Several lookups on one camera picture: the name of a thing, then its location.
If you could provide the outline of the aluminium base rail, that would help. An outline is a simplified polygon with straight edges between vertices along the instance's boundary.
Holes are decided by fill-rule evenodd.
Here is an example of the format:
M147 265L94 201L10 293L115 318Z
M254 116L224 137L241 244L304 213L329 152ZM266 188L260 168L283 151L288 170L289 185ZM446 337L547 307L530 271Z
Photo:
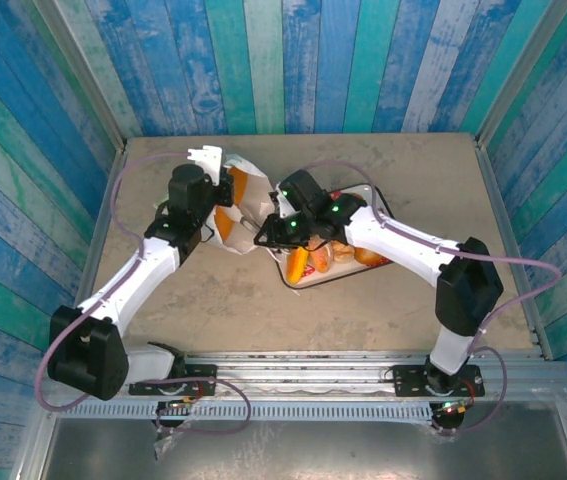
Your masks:
M215 364L216 389L235 385L251 398L263 397L398 397L391 368L424 365L421 352L176 352L176 365ZM567 366L545 361L528 352L508 352L503 357L481 351L468 365L480 368L485 395L490 400L567 393ZM188 382L165 379L150 384Z

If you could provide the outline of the crumpled clear plastic piece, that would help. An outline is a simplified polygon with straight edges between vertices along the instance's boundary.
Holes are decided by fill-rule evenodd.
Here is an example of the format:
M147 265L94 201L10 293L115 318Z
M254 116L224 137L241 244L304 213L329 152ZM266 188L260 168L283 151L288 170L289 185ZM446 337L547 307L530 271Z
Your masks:
M161 461L164 459L168 453L176 448L182 437L182 432L172 428L158 431L153 446L155 460Z

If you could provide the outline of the shiny metal plate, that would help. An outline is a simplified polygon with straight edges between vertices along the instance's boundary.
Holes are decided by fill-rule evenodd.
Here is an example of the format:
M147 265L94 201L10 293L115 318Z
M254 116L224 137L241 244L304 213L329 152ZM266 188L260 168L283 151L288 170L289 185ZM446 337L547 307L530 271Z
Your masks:
M42 480L567 480L552 414L518 407L455 438L367 422L255 422L163 452L155 438L145 421L63 420Z

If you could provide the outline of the aluminium frame post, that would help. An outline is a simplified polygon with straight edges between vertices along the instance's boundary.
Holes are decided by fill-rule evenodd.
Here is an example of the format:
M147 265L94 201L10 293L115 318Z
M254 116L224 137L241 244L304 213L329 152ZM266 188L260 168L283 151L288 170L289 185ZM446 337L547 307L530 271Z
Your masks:
M82 51L70 24L62 13L58 0L33 0L52 36L57 42L64 58L71 67L79 84L95 111L104 131L117 151L125 149L126 140L122 135L113 112L98 85L89 65L86 54Z
M475 141L480 147L487 146L495 135L566 11L567 0L523 0L490 68L490 72L498 73L502 79L476 128Z

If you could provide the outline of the small circuit board with LEDs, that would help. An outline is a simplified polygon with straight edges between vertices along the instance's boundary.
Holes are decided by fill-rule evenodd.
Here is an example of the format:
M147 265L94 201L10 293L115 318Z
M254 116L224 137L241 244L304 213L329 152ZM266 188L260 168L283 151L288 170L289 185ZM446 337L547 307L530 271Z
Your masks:
M464 426L463 421L465 412L471 409L474 404L474 398L431 402L429 406L432 410L432 427L442 436L473 431L476 425Z
M187 417L197 402L198 400L193 397L159 402L156 409L156 418L153 421L157 432L174 433L186 423Z

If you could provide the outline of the pinkish fake bun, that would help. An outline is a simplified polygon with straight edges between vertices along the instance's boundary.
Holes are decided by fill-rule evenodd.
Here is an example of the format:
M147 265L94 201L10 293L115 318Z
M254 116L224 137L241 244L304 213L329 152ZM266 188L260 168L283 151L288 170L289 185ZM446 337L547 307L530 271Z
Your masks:
M309 260L319 273L327 273L333 264L333 250L331 242L318 236L309 239Z

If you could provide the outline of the golden-brown fake bun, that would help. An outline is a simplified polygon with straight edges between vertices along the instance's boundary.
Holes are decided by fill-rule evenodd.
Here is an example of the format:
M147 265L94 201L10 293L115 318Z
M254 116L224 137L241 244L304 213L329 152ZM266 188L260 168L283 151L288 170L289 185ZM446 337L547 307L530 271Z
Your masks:
M366 267L377 267L384 265L389 260L381 254L366 248L356 247L354 249L354 259L361 265Z

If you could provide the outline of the white flower-print paper bag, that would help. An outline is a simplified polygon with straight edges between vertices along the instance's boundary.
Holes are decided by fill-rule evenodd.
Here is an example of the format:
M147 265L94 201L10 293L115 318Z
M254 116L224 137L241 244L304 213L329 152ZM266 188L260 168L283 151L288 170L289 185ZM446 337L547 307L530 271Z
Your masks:
M233 177L233 204L216 206L206 225L213 231L212 245L231 253L245 255L256 248L254 236L239 220L245 216L260 227L274 212L270 180L256 165L238 154L229 154L223 163Z

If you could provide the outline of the long orange-yellow fake bread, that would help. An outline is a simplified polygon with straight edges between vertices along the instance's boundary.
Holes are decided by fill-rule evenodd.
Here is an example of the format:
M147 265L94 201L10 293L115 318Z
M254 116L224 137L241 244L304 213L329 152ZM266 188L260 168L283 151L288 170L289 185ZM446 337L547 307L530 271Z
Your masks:
M305 272L309 258L309 251L298 247L291 251L287 257L286 280L289 284L297 284Z

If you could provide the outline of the aluminium table side rail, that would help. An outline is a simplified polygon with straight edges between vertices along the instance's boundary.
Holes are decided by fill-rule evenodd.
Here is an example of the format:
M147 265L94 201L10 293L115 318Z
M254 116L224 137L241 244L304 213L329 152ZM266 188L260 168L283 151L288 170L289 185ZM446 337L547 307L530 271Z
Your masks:
M117 325L116 299L127 280L128 268L123 267L95 294L91 292L107 229L115 217L116 195L124 167L125 157L121 155L115 161L108 180L97 220L96 239L92 241L88 254L88 272L81 281L77 304L58 308L51 318L49 353L57 362L83 356L98 359L125 356L122 334Z
M498 184L493 173L492 165L489 160L487 150L475 142L475 155L480 168L486 191L491 203L499 234L503 243L506 256L518 258L520 256L519 247L510 224L507 211L502 200ZM523 265L509 265L512 278L519 295L528 294L532 288L530 287L526 270ZM547 335L541 317L532 296L523 299L519 306L525 315L531 338L533 340L533 350L537 352L544 360L552 360L552 352L547 344Z

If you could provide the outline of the pale fake bun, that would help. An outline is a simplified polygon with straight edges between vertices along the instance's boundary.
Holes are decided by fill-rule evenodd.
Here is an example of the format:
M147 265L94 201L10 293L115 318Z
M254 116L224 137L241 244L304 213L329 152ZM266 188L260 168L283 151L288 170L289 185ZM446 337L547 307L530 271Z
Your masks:
M333 260L335 263L345 264L355 259L356 249L351 245L346 245L338 241L331 242Z

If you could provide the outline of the white strawberry-print tray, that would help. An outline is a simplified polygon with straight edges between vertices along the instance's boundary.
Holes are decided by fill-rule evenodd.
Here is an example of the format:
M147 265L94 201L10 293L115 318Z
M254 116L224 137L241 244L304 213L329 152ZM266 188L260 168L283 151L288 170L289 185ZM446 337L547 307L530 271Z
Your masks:
M352 186L349 187L345 187L343 189L340 190L333 190L330 192L330 195L336 199L338 196L340 196L341 193L358 193L360 195L362 195L365 200L368 202L368 204L371 205L371 201L372 201L372 187L369 184L365 184L365 183L360 183L360 184L354 184ZM382 193L380 192L380 190L378 188L376 188L376 193L377 193L377 206L379 208L379 210L381 211L381 213L383 213L386 216L390 216L392 218L393 214L387 204L387 202L385 201ZM281 251L281 252L275 252L274 253L274 258L275 260L275 265L277 266L279 275L281 277L281 280L283 282L283 284L285 286L287 286L288 288L291 288L293 290L303 290L303 289L307 289L307 288L311 288L314 286L318 286L318 285L322 285L322 284L326 284L332 281L336 281L336 280L340 280L349 276L353 276L353 275L357 275L375 268L379 268L385 265L389 265L392 264L393 262L389 260L388 263L384 264L384 265L380 265L377 267L366 267L364 265L359 264L355 259L349 263L345 263L345 264L339 264L339 263L335 263L333 262L331 269L327 272L327 273L319 273L314 266L312 265L312 263L310 262L309 258L308 258L308 262L307 262L307 266L305 269L305 272L303 274L303 277L301 278L301 280L295 284L289 284L286 280L286 264L287 264L287 257L288 257L288 253L285 251Z

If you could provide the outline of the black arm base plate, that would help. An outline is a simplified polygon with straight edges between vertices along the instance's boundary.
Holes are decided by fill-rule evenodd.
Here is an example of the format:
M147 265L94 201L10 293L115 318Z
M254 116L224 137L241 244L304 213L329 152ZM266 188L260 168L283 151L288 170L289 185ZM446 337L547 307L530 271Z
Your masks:
M150 384L139 382L127 387L127 393L132 396L174 396L194 397L211 396L215 393L215 385L208 378L215 378L218 367L215 364L186 364L173 367L167 379L188 378L188 382L169 384Z
M464 365L448 375L430 364L391 368L398 397L483 397L485 385L476 365Z

